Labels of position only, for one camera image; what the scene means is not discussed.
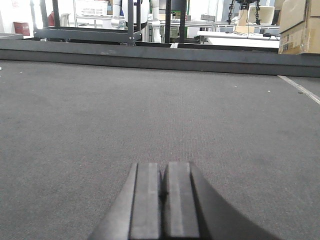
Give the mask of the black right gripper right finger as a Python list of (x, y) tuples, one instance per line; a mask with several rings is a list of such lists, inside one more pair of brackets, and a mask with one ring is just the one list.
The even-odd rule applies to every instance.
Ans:
[(163, 180), (166, 240), (278, 239), (225, 200), (195, 164), (170, 162)]

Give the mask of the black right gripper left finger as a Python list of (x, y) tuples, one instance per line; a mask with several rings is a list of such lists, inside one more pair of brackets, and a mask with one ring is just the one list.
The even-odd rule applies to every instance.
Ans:
[(160, 172), (156, 163), (133, 163), (106, 216), (89, 240), (159, 240)]

